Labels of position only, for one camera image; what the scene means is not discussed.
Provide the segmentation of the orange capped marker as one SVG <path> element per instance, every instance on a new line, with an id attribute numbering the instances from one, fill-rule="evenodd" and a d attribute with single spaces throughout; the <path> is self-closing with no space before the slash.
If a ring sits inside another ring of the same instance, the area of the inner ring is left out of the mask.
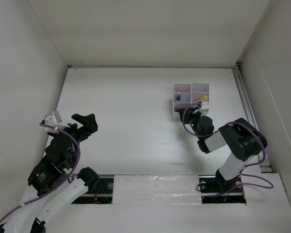
<path id="1" fill-rule="evenodd" d="M 209 98 L 208 95 L 203 95 L 203 96 L 200 96 L 197 100 L 202 101 L 202 100 L 207 100 L 208 98 Z"/>

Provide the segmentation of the red highlighter pen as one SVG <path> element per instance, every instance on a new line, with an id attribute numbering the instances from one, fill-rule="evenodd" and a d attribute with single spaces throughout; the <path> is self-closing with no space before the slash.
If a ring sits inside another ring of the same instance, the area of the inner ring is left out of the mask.
<path id="1" fill-rule="evenodd" d="M 181 92 L 184 92 L 184 90 L 182 88 L 175 88 L 174 92 L 175 93 L 181 93 Z"/>

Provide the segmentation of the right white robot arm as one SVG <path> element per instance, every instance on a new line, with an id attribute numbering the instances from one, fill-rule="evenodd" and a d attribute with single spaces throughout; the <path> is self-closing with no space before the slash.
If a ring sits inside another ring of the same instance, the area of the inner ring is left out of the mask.
<path id="1" fill-rule="evenodd" d="M 191 127 L 192 131 L 188 133 L 197 138 L 197 144 L 203 153 L 209 154 L 224 146 L 230 149 L 230 155 L 216 171 L 210 183 L 213 192 L 223 195 L 227 191 L 232 191 L 232 185 L 236 183 L 242 171 L 259 164 L 249 164 L 252 157 L 263 153 L 265 159 L 265 149 L 268 146 L 266 137 L 244 118 L 229 122 L 215 130 L 213 120 L 203 115 L 198 107 L 180 108 L 178 112 L 184 129 L 188 131 L 186 126 Z"/>

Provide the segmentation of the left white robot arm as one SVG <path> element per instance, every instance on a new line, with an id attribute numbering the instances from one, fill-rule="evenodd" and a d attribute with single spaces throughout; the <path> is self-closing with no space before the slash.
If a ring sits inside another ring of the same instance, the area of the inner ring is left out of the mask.
<path id="1" fill-rule="evenodd" d="M 99 186 L 90 167 L 75 169 L 81 158 L 80 143 L 97 132 L 94 114 L 73 114 L 75 124 L 64 124 L 58 111 L 44 116 L 40 126 L 52 136 L 45 155 L 28 177 L 20 204 L 0 219 L 0 233 L 44 233 L 49 223 L 75 199 Z"/>

